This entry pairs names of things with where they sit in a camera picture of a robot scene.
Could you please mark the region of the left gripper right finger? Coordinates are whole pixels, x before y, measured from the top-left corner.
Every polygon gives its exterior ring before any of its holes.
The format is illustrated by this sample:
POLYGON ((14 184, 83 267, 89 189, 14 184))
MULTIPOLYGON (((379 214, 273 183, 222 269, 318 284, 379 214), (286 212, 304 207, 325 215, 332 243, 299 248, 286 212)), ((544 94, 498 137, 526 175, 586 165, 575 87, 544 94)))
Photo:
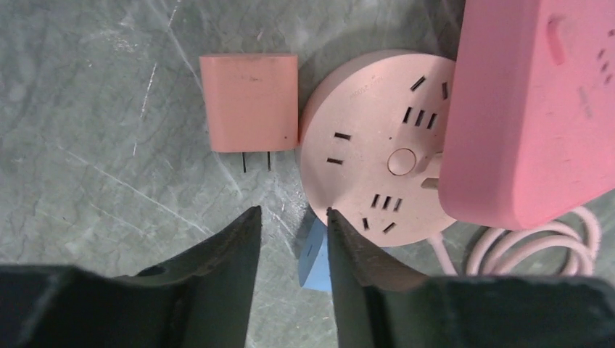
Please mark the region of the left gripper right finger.
POLYGON ((584 208, 587 241, 552 223, 550 235, 493 262, 524 236, 477 244, 465 276, 430 277, 408 267, 329 210, 329 262, 341 347, 612 347, 614 289, 594 278, 599 228, 584 208), (335 235, 352 236, 351 258, 335 235))

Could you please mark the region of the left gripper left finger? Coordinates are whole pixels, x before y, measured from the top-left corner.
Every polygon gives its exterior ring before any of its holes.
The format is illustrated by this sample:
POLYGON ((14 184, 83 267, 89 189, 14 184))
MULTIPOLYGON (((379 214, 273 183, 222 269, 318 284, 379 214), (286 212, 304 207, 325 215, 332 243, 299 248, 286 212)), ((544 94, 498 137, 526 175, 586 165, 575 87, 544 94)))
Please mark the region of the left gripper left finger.
POLYGON ((262 210, 136 275, 1 266, 3 347, 243 347, 262 210))

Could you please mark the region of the round pink socket hub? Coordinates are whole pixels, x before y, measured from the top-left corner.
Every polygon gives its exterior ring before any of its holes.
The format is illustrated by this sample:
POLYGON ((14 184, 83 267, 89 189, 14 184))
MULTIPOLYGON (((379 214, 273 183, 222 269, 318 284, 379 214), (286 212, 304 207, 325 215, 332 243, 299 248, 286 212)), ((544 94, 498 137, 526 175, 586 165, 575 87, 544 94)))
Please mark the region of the round pink socket hub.
POLYGON ((437 192, 454 71, 448 58, 383 50, 318 85, 302 114, 297 161, 320 220, 337 210, 379 247, 413 244, 454 223, 437 192))

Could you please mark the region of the orange charger cube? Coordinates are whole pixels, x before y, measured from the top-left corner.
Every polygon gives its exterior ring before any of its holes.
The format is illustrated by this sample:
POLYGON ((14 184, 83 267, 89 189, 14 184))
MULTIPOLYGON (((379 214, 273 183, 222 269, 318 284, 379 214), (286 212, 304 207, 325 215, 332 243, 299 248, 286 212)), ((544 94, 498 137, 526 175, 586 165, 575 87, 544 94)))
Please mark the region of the orange charger cube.
POLYGON ((210 148, 219 154, 274 152, 299 143, 298 57, 290 53, 199 58, 210 148))

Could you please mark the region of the pink triangular socket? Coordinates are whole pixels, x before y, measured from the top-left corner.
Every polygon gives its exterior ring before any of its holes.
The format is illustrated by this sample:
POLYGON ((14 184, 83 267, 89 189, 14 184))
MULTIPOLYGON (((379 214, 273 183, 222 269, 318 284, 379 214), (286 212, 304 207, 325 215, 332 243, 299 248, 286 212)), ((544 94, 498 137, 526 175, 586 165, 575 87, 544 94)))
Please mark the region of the pink triangular socket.
POLYGON ((439 200, 534 228, 614 189, 614 3, 467 1, 439 200))

